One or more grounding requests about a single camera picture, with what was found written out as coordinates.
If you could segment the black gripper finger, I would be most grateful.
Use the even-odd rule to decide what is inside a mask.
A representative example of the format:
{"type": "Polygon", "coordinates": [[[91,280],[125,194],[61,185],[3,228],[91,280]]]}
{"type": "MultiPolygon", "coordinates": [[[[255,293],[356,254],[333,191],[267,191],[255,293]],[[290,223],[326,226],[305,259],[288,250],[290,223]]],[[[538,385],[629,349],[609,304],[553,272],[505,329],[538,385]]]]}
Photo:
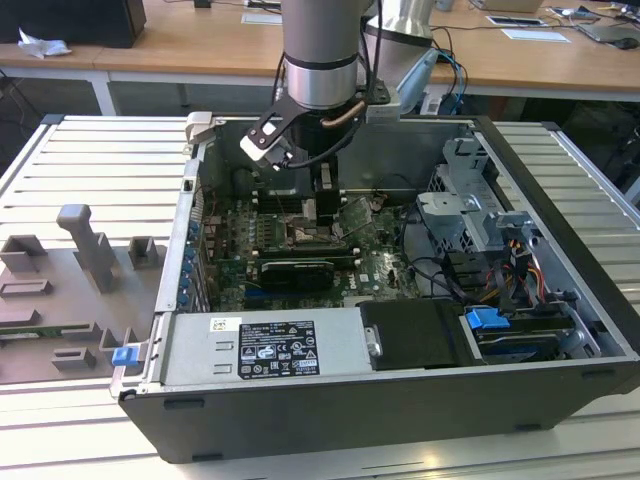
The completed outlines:
{"type": "Polygon", "coordinates": [[[335,155],[312,167],[312,188],[316,206],[316,223],[330,226],[340,206],[338,160],[335,155]]]}

